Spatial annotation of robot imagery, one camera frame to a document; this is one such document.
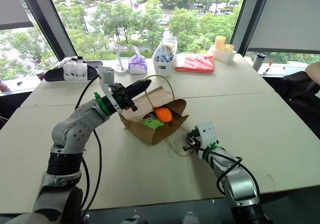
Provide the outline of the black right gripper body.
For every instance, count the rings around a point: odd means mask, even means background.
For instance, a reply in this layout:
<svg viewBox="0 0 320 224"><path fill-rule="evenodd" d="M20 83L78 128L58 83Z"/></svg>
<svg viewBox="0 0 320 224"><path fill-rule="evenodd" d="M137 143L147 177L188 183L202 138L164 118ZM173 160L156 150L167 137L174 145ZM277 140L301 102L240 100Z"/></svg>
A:
<svg viewBox="0 0 320 224"><path fill-rule="evenodd" d="M200 137L200 133L197 129L194 129L190 132L188 132L186 134L186 137L185 137L185 142L186 142L186 145L184 145L182 147L182 149L186 152L186 151L189 151L189 150L196 150L198 151L198 149L200 148L201 146L201 143L199 141L199 137Z"/></svg>

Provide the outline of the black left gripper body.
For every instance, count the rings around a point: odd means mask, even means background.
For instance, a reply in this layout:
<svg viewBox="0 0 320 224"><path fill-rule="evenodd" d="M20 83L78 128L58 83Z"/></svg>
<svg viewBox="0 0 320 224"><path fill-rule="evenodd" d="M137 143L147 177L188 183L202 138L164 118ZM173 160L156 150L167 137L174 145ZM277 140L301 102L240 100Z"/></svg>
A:
<svg viewBox="0 0 320 224"><path fill-rule="evenodd" d="M138 108L133 102L133 98L138 95L137 83L124 87L121 83L115 83L111 86L112 96L118 106L122 110L131 109L133 112L137 111Z"/></svg>

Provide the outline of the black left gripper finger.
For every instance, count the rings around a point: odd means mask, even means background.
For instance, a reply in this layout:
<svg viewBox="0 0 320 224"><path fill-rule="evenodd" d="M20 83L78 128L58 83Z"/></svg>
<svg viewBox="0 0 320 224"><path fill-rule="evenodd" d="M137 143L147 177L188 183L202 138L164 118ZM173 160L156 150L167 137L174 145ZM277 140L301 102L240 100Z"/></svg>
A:
<svg viewBox="0 0 320 224"><path fill-rule="evenodd" d="M150 79L140 79L125 88L127 95L139 95L147 90L151 84Z"/></svg>
<svg viewBox="0 0 320 224"><path fill-rule="evenodd" d="M145 92L150 86L150 81L136 81L127 87L127 97L132 100L139 94Z"/></svg>

